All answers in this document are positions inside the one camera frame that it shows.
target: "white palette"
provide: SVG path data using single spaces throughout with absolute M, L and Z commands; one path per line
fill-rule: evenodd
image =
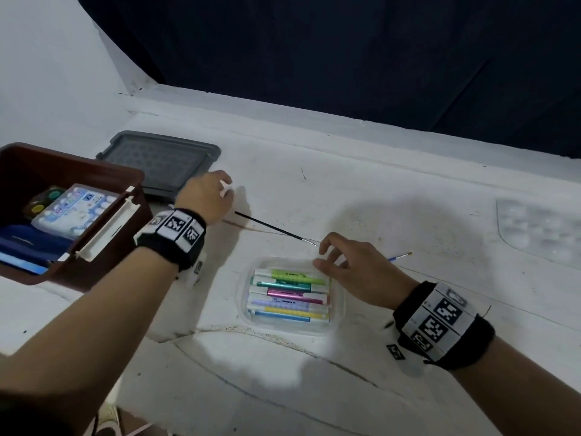
M 496 208 L 498 233 L 513 248 L 581 269 L 581 219 L 516 200 Z

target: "hand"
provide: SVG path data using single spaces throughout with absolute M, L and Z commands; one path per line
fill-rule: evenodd
M 206 221 L 206 225 L 218 223 L 234 201 L 234 190 L 228 190 L 224 197 L 220 196 L 220 192 L 224 190 L 221 180 L 227 184 L 232 183 L 230 176 L 222 170 L 191 178 L 179 192 L 176 208 L 198 213 Z
M 391 264 L 371 243 L 348 240 L 341 234 L 330 233 L 319 246 L 323 255 L 333 245 L 329 257 L 315 259 L 313 266 L 370 305 L 396 310 L 419 284 Z M 346 260 L 339 266 L 335 261 Z

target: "dark curtain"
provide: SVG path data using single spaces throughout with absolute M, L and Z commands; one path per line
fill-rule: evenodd
M 581 157 L 581 0 L 79 0 L 158 82 Z

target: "purple highlighter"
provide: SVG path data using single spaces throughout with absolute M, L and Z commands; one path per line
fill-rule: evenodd
M 326 293 L 284 291 L 282 289 L 265 288 L 262 286 L 250 286 L 249 292 L 261 293 L 262 295 L 270 295 L 279 298 L 287 298 L 289 300 L 305 301 L 307 303 L 315 303 L 317 305 L 329 304 L 329 296 Z

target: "brown storage box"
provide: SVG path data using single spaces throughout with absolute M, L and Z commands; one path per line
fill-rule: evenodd
M 141 170 L 33 145 L 17 142 L 2 147 L 0 149 L 0 185 L 4 189 L 4 197 L 0 226 L 25 223 L 22 208 L 32 197 L 51 185 L 69 188 L 76 183 L 82 183 L 118 193 L 119 198 L 73 242 L 66 260 L 55 262 L 47 272 L 39 276 L 0 263 L 0 276 L 26 285 L 49 280 L 82 292 L 91 289 L 101 277 L 134 249 L 133 236 L 152 218 L 141 188 L 144 178 Z M 133 203 L 140 206 L 127 223 L 92 261 L 88 262 L 77 257 L 76 252 L 99 232 L 130 196 L 133 196 Z

